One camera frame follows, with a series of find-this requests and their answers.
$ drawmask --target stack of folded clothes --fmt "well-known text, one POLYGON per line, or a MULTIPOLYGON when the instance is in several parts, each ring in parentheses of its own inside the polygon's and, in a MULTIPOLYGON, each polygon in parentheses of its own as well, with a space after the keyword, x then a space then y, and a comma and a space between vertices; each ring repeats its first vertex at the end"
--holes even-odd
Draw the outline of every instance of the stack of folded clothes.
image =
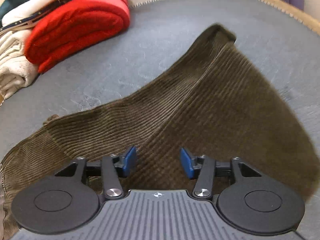
POLYGON ((5 0, 0 6, 0 95, 129 27, 127 0, 5 0))

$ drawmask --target brown corduroy pants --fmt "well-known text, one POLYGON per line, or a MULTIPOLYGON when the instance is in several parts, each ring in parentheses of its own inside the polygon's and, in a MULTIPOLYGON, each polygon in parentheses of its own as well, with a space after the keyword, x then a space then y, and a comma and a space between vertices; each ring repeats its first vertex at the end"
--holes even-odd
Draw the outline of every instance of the brown corduroy pants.
POLYGON ((93 161, 129 145, 138 147, 138 163, 125 188, 190 190, 179 162, 183 146, 220 161, 240 156, 308 198, 319 178, 308 135, 235 39, 210 26, 139 91, 51 121, 16 145, 0 166, 4 239, 17 230, 10 205, 18 191, 77 156, 93 161))

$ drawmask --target ribbed gray plate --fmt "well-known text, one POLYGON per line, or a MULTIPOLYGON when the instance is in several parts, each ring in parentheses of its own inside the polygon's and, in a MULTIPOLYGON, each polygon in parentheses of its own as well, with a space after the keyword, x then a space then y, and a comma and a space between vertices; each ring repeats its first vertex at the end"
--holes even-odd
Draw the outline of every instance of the ribbed gray plate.
POLYGON ((209 201, 188 196, 185 190, 132 190, 121 200, 107 201, 88 224, 59 235, 38 235, 25 229, 12 240, 301 240, 295 232, 254 236, 241 232, 216 213, 209 201))

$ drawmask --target red folded cloth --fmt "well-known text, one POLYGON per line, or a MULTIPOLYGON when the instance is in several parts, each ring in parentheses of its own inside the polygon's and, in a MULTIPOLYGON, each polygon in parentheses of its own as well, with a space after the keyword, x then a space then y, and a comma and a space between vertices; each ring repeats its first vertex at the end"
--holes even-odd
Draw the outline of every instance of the red folded cloth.
POLYGON ((39 21, 26 41, 25 56, 44 73, 129 24, 128 0, 72 0, 39 21))

